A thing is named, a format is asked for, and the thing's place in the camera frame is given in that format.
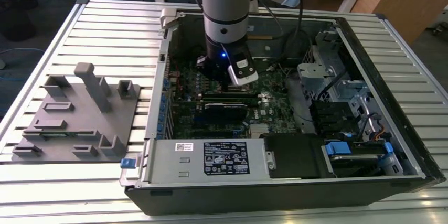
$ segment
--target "metal slotted table surface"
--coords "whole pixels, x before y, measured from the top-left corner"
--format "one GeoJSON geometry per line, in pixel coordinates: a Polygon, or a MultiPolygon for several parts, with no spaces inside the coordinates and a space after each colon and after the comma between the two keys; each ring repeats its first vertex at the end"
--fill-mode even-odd
{"type": "MultiPolygon", "coordinates": [[[[143,87],[133,119],[128,155],[143,150],[147,113],[161,36],[160,11],[188,4],[89,0],[76,4],[47,53],[0,124],[0,223],[85,223],[152,221],[175,223],[444,223],[448,182],[417,193],[395,195],[367,207],[251,212],[223,215],[145,216],[119,184],[119,164],[12,165],[13,145],[29,125],[47,91],[49,74],[67,74],[77,62],[96,65],[108,83],[131,79],[143,87]]],[[[276,9],[277,13],[297,13],[276,9]]],[[[448,176],[448,95],[387,20],[375,15],[344,16],[381,76],[448,176]]],[[[128,172],[136,178],[137,171],[128,172]]]]}

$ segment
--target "blue plastic clip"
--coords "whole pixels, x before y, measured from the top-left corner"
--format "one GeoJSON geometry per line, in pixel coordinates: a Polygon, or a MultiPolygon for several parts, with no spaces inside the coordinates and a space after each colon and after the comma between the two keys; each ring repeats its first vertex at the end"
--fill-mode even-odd
{"type": "Polygon", "coordinates": [[[392,147],[389,142],[385,142],[384,147],[385,147],[385,150],[387,150],[388,153],[393,152],[393,147],[392,147]]]}
{"type": "Polygon", "coordinates": [[[329,144],[325,145],[325,150],[328,155],[352,153],[347,142],[331,142],[329,144]]]}
{"type": "Polygon", "coordinates": [[[135,169],[137,160],[135,158],[123,158],[120,162],[121,169],[135,169]]]}

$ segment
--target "warning label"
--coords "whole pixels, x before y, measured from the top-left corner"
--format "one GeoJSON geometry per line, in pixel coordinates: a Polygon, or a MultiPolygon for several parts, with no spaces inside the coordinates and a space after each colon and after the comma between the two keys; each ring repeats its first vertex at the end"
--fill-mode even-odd
{"type": "Polygon", "coordinates": [[[249,174],[245,142],[204,143],[207,175],[249,174]]]}

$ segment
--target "white sticker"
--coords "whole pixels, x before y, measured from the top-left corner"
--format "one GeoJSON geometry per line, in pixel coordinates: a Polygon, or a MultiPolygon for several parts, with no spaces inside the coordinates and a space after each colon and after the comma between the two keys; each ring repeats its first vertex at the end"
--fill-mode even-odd
{"type": "Polygon", "coordinates": [[[176,143],[177,152],[192,152],[193,151],[193,143],[176,143]]]}

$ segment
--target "floor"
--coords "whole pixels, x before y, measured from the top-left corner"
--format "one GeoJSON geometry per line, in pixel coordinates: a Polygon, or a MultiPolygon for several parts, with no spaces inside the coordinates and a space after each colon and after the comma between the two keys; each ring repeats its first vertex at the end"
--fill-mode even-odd
{"type": "MultiPolygon", "coordinates": [[[[29,11],[29,18],[37,28],[37,35],[23,42],[9,42],[0,35],[0,51],[17,47],[32,47],[45,50],[73,7],[75,1],[76,0],[39,0],[39,7],[29,11]]],[[[169,1],[181,3],[193,2],[193,0],[169,1]]],[[[412,49],[444,88],[448,89],[448,40],[432,36],[431,31],[425,31],[412,45],[412,49]]],[[[7,64],[7,67],[0,70],[0,77],[25,79],[40,57],[41,53],[39,51],[12,51],[0,54],[0,59],[7,64]]],[[[20,92],[23,84],[24,81],[5,81],[0,79],[0,119],[20,92]]]]}

